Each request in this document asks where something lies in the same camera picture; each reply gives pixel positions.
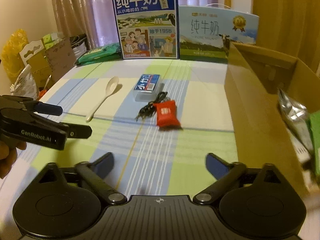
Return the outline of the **person's left hand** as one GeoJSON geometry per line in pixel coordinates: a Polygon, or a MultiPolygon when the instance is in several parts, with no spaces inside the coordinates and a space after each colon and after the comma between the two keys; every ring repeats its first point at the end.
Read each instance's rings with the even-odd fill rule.
{"type": "Polygon", "coordinates": [[[27,148],[27,143],[24,141],[19,141],[17,146],[10,148],[6,143],[0,143],[0,178],[5,178],[11,171],[12,166],[17,160],[17,149],[25,150],[27,148]]]}

